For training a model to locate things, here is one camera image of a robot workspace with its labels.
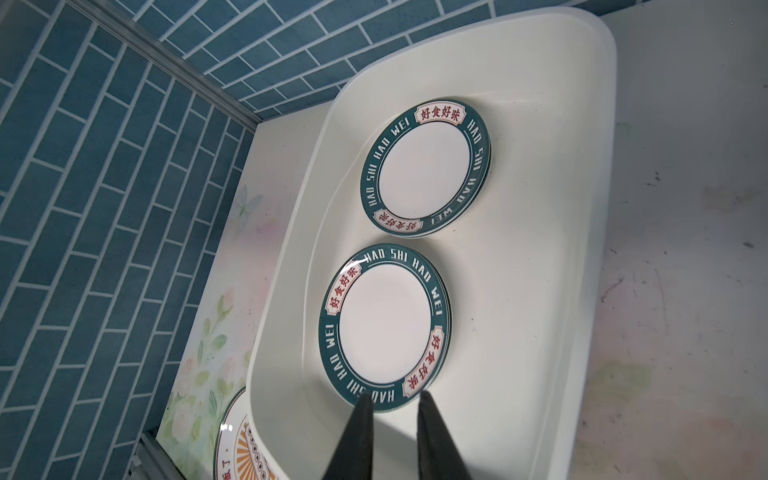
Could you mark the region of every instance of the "ceramic plate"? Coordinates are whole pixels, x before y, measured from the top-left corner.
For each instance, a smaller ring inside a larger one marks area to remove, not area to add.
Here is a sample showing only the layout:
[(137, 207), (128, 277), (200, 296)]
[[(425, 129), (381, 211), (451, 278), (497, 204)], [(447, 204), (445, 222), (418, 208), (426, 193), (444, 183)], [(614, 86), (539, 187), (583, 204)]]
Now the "ceramic plate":
[(219, 426), (214, 458), (216, 480), (275, 480), (251, 431), (243, 387), (232, 399)]
[(472, 203), (490, 158), (488, 132), (475, 109), (450, 99), (421, 104), (389, 124), (368, 153), (362, 206), (381, 230), (423, 237)]
[(370, 393), (396, 409), (438, 374), (451, 339), (451, 306), (435, 267), (394, 243), (360, 250), (326, 293), (319, 348), (328, 379), (348, 403)]

